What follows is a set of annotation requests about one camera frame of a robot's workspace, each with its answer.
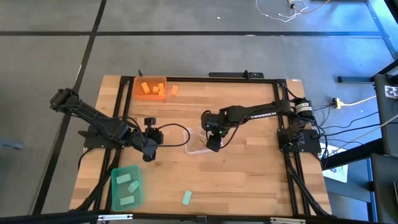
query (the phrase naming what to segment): floor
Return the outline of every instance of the floor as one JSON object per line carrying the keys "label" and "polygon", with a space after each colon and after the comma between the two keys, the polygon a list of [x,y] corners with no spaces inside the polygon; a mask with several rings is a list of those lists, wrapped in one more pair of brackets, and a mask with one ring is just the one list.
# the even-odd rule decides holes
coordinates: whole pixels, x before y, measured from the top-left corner
{"label": "floor", "polygon": [[[305,0],[310,8],[321,2]],[[5,30],[89,31],[100,0],[1,0],[0,32]],[[283,23],[259,14],[255,1],[242,0],[114,0],[108,1],[99,31],[233,30],[233,31],[357,31],[378,29],[363,2],[332,2],[321,10]],[[381,0],[372,0],[386,32],[396,46],[392,22]],[[263,13],[288,15],[285,2],[259,0]],[[25,215],[43,174],[62,115],[49,109],[57,89],[72,87],[85,53],[88,36],[0,36],[0,136],[24,144],[23,150],[0,149],[0,217]],[[374,95],[372,85],[337,84],[340,75],[368,77],[393,61],[380,37],[247,37],[247,36],[101,36],[95,38],[80,88],[81,98],[95,104],[103,75],[206,76],[208,72],[263,72],[266,78],[303,80],[315,107],[333,97],[354,102]],[[377,111],[376,100],[330,110],[325,126],[345,125]],[[317,112],[318,122],[327,110]],[[372,116],[352,127],[378,123]],[[87,124],[73,118],[44,207],[45,213],[68,210],[82,152],[77,131]],[[337,129],[328,129],[334,133]],[[355,131],[337,136],[349,141]],[[379,138],[372,133],[361,142]],[[343,142],[331,141],[334,146]],[[330,194],[333,213],[366,219],[352,213],[364,203]]]}

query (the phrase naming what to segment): green block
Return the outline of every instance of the green block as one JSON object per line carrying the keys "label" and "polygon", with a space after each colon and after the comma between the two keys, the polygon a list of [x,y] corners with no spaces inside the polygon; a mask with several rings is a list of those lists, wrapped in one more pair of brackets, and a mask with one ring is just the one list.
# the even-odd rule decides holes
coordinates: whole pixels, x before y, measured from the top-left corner
{"label": "green block", "polygon": [[129,196],[129,197],[125,197],[125,198],[121,198],[120,199],[120,205],[127,205],[130,203],[134,203],[134,196]]}
{"label": "green block", "polygon": [[139,182],[138,180],[135,180],[133,183],[129,185],[127,190],[130,192],[130,194],[132,194],[138,187],[139,187]]}
{"label": "green block", "polygon": [[116,183],[118,184],[123,184],[126,183],[127,181],[131,181],[131,175],[130,174],[124,174],[116,178]]}
{"label": "green block", "polygon": [[182,203],[184,205],[189,205],[189,201],[191,201],[192,192],[189,190],[185,191],[184,198],[182,199]]}

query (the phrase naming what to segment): white cable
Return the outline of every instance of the white cable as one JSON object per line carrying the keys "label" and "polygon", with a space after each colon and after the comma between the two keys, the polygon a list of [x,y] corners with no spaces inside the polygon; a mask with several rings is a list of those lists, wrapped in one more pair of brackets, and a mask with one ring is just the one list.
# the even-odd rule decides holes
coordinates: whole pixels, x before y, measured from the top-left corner
{"label": "white cable", "polygon": [[361,101],[358,101],[358,102],[355,102],[355,103],[343,103],[343,102],[341,102],[341,105],[342,106],[354,106],[354,105],[358,105],[358,104],[360,104],[360,103],[363,103],[363,102],[365,102],[365,101],[368,101],[368,100],[370,100],[370,99],[373,99],[373,98],[375,98],[376,96],[371,96],[371,97],[369,97],[369,98],[367,98],[367,99],[365,99],[365,100],[361,100]]}
{"label": "white cable", "polygon": [[[374,129],[372,129],[371,131],[369,131],[369,132],[367,132],[367,133],[365,133],[365,134],[361,135],[360,137],[354,138],[353,140],[351,140],[351,141],[349,141],[349,142],[356,141],[357,139],[359,139],[359,138],[361,138],[361,137],[364,137],[364,136],[366,136],[366,135],[368,135],[368,134],[372,133],[373,131],[375,131],[375,130],[377,130],[377,129],[381,128],[381,127],[383,127],[384,125],[386,125],[386,124],[390,123],[391,121],[393,121],[393,120],[394,120],[394,119],[396,119],[396,118],[398,118],[398,114],[397,114],[397,115],[395,115],[394,117],[392,117],[390,120],[388,120],[388,121],[384,122],[383,124],[380,124],[378,127],[376,127],[376,128],[374,128]],[[346,144],[344,144],[343,146],[341,146],[341,147],[340,147],[340,148],[338,148],[337,150],[339,150],[339,149],[342,149],[343,147],[345,147],[345,146],[346,146],[346,145],[348,145],[348,144],[349,144],[349,143],[346,143]]]}
{"label": "white cable", "polygon": [[296,10],[294,10],[295,13],[294,13],[293,15],[291,15],[291,16],[284,16],[284,15],[278,13],[278,16],[282,16],[282,17],[284,17],[284,18],[288,18],[287,20],[275,18],[275,17],[272,17],[272,16],[267,15],[267,14],[265,14],[265,13],[262,13],[261,10],[260,10],[260,8],[259,8],[259,6],[257,5],[258,0],[256,0],[256,7],[257,7],[257,9],[259,10],[260,14],[263,15],[263,16],[270,17],[271,19],[276,19],[276,20],[279,20],[279,21],[282,21],[282,22],[288,22],[288,21],[291,21],[292,19],[296,18],[297,15],[300,15],[301,12],[302,12],[303,10],[308,9],[307,4],[306,4],[303,0],[291,0],[291,1],[300,1],[300,2],[302,2],[303,5],[304,5],[304,8],[302,8],[302,9],[301,9],[299,12],[297,12],[297,13],[296,13]]}

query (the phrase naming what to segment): gray floor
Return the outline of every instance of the gray floor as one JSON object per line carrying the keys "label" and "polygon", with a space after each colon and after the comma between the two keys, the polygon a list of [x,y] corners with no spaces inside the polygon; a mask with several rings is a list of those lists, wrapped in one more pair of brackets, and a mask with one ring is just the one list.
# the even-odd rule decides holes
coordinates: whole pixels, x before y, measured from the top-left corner
{"label": "gray floor", "polygon": [[[288,13],[280,1],[259,2],[270,15]],[[307,2],[310,8],[319,5]],[[99,6],[99,0],[2,0],[0,30],[91,30]],[[282,23],[260,16],[254,1],[238,0],[108,1],[99,29],[377,31],[364,3],[331,3],[316,13]],[[87,41],[87,37],[0,37],[0,137],[25,146],[22,151],[0,149],[2,217],[29,212],[62,117],[49,109],[49,100],[58,88],[73,86]],[[93,105],[103,75],[137,75],[138,69],[144,75],[203,77],[208,72],[250,70],[264,72],[267,78],[302,79],[305,94],[315,106],[325,105],[333,97],[350,103],[374,95],[373,87],[339,85],[336,77],[368,77],[391,62],[390,52],[378,37],[97,37],[80,96]],[[375,100],[331,110],[325,126],[348,124],[375,111]],[[326,112],[317,113],[319,121]],[[353,126],[376,122],[377,116],[373,116]],[[86,123],[72,119],[44,207],[46,213],[68,209],[83,145],[77,131],[86,128]],[[361,133],[336,138],[350,140]],[[360,141],[380,135],[375,132]],[[341,146],[342,142],[331,144]],[[335,202],[333,213],[346,217],[336,206],[345,199],[330,197]]]}

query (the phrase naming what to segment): yellow cable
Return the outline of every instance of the yellow cable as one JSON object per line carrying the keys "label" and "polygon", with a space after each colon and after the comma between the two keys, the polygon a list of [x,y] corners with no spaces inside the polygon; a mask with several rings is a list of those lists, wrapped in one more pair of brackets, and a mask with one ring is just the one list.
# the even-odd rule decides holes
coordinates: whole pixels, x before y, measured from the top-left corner
{"label": "yellow cable", "polygon": [[293,6],[293,8],[294,8],[297,12],[299,12],[299,13],[302,13],[302,14],[309,14],[309,13],[311,13],[311,12],[315,12],[316,10],[322,8],[323,6],[325,6],[326,4],[328,4],[329,2],[330,2],[330,0],[325,1],[325,3],[323,3],[321,6],[319,6],[319,7],[316,8],[316,9],[312,9],[312,10],[309,11],[309,12],[302,12],[302,11],[298,10],[295,6]]}

